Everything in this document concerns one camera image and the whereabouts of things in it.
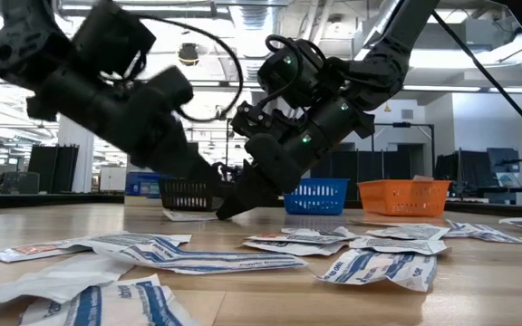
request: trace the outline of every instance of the table surface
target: table surface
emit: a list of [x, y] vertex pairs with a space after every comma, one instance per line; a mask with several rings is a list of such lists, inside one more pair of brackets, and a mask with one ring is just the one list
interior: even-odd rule
[[[341, 216], [287, 216], [283, 208], [258, 208], [232, 221], [170, 222], [154, 208], [122, 205], [75, 205], [0, 210], [0, 248], [101, 235], [126, 230], [136, 233], [192, 234], [189, 251], [254, 252], [240, 246], [243, 238], [282, 227], [333, 229], [346, 225], [363, 234], [372, 226], [353, 220], [432, 222], [445, 218], [492, 225], [522, 236], [496, 216], [445, 213], [437, 218], [389, 218], [345, 210]], [[429, 292], [413, 292], [391, 282], [364, 286], [323, 283], [314, 276], [327, 271], [339, 255], [305, 257], [301, 269], [182, 275], [135, 267], [122, 279], [158, 273], [180, 303], [203, 325], [522, 325], [522, 244], [497, 244], [474, 239], [447, 239], [452, 252], [439, 258]], [[21, 263], [0, 262], [0, 284], [24, 273], [71, 257], [70, 254]], [[16, 325], [33, 298], [0, 304], [0, 325]]]

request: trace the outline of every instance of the plastic basket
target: plastic basket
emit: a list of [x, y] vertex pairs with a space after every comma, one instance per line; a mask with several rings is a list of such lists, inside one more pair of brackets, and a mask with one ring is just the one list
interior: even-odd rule
[[213, 196], [205, 182], [181, 178], [159, 180], [162, 206], [169, 209], [189, 211], [213, 210]]
[[340, 215], [349, 179], [304, 178], [291, 195], [285, 195], [287, 214]]
[[363, 210], [388, 216], [441, 216], [450, 181], [380, 180], [358, 184]]

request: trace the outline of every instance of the workstation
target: workstation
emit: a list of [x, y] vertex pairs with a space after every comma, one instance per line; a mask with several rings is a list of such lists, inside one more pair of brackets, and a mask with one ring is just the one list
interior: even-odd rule
[[0, 1], [18, 323], [522, 324], [522, 6]]

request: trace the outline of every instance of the ceiling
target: ceiling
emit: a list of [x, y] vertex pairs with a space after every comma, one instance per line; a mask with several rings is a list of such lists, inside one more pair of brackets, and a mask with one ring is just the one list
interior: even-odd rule
[[[264, 40], [268, 34], [276, 33], [298, 38], [309, 36], [317, 41], [327, 56], [338, 56], [345, 60], [362, 55], [355, 48], [356, 36], [362, 28], [379, 13], [382, 1], [379, 0], [230, 0], [214, 1], [216, 16], [211, 18], [210, 2], [189, 0], [128, 1], [127, 9], [136, 12], [150, 12], [161, 17], [168, 17], [186, 24], [207, 30], [219, 36], [236, 53], [248, 80], [256, 79], [256, 70], [269, 55]], [[90, 0], [62, 0], [56, 8], [56, 22], [68, 36], [78, 30]], [[489, 63], [489, 70], [505, 86], [522, 86], [522, 57], [511, 55], [505, 61], [488, 58], [493, 49], [522, 42], [513, 31], [517, 27], [514, 18], [502, 7], [488, 1], [449, 0], [439, 5], [439, 14], [458, 28], [467, 43], [474, 42], [479, 36], [477, 28], [483, 26], [482, 43], [491, 46], [482, 50], [481, 60]], [[141, 78], [149, 78], [170, 65], [177, 65], [192, 81], [236, 81], [237, 70], [227, 53], [206, 37], [193, 32], [153, 21], [143, 22], [157, 36], [147, 69]], [[3, 19], [0, 16], [0, 27]], [[486, 81], [474, 69], [464, 55], [444, 40], [448, 36], [437, 31], [436, 24], [428, 23], [427, 28], [415, 46], [411, 65], [418, 65], [409, 71], [406, 83], [411, 85], [457, 85], [485, 86]], [[178, 50], [183, 43], [196, 43], [200, 61], [195, 67], [179, 64]], [[427, 59], [433, 53], [434, 58]], [[446, 67], [456, 62], [457, 65]], [[58, 124], [30, 120], [25, 113], [25, 98], [33, 95], [15, 86], [0, 84], [0, 144], [10, 148], [10, 153], [28, 152], [32, 143], [54, 144], [57, 142]], [[197, 91], [195, 99], [187, 105], [186, 111], [195, 117], [204, 118], [215, 114], [218, 107], [226, 106], [232, 92]], [[402, 92], [397, 98], [418, 100], [423, 104], [426, 94], [423, 92]], [[245, 91], [243, 100], [251, 101], [251, 94]], [[224, 160], [226, 157], [226, 123], [217, 121], [211, 124], [192, 124], [184, 121], [189, 140], [199, 142], [202, 154], [209, 161]], [[247, 158], [243, 150], [245, 139], [238, 135], [229, 143], [229, 163], [238, 164]], [[94, 146], [96, 166], [113, 165], [126, 162], [125, 155], [112, 145], [97, 139]]]

